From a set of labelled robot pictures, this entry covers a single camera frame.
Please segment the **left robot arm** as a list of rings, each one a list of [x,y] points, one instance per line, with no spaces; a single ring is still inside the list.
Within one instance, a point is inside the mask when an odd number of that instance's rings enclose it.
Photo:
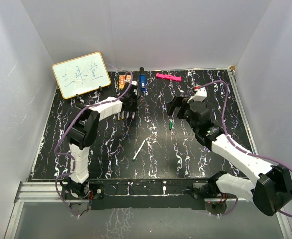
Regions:
[[[85,198],[89,194],[88,156],[94,143],[99,122],[112,115],[135,113],[138,110],[136,81],[126,82],[118,97],[108,97],[93,105],[77,105],[66,134],[70,153],[70,172],[67,184],[61,186],[74,197]]]

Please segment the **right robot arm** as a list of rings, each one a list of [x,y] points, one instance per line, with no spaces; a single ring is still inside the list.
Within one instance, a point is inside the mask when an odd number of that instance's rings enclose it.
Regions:
[[[239,149],[239,145],[230,141],[230,137],[211,118],[204,101],[173,97],[167,103],[167,114],[172,115],[175,108],[179,108],[177,118],[189,124],[202,146],[226,159],[246,176],[235,177],[219,171],[205,185],[193,185],[195,194],[210,194],[216,198],[222,194],[232,194],[252,201],[267,216],[272,216],[292,200],[289,170],[285,166],[272,165],[244,149]]]

